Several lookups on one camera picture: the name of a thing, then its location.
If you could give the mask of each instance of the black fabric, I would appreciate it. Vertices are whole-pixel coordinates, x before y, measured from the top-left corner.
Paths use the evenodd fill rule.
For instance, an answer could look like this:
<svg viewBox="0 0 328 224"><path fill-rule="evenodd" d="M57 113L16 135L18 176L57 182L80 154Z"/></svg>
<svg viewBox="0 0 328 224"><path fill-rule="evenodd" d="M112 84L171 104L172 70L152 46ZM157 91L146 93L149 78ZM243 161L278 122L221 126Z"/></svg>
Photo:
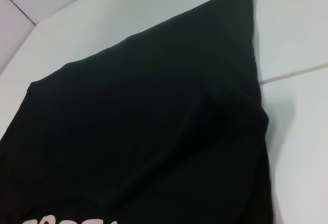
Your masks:
<svg viewBox="0 0 328 224"><path fill-rule="evenodd" d="M252 0L211 0L32 83L1 223L272 223L252 38Z"/></svg>

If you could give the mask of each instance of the white table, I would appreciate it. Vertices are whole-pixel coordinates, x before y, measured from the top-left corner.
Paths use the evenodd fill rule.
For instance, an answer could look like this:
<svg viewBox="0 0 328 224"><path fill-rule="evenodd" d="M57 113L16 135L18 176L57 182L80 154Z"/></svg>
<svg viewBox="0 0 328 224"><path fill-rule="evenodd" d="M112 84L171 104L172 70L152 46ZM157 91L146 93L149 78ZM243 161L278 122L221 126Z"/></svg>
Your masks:
<svg viewBox="0 0 328 224"><path fill-rule="evenodd" d="M78 0L44 20L0 76L0 137L31 82L206 1ZM259 80L328 64L327 1L254 0ZM328 93L322 74L326 72L262 86L271 119L268 143L274 192L284 221L277 224L328 223L327 184L323 184L328 164L320 164L327 162L323 155L328 134L323 128Z"/></svg>

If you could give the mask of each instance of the garment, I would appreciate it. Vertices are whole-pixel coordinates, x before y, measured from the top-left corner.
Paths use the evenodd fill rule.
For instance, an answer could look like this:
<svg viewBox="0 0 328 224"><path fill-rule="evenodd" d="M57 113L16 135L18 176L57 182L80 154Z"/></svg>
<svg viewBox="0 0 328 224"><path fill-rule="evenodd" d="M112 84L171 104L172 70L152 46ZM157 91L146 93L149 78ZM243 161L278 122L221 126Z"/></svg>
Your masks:
<svg viewBox="0 0 328 224"><path fill-rule="evenodd" d="M32 83L1 223L272 223L252 38L252 0L211 0Z"/></svg>

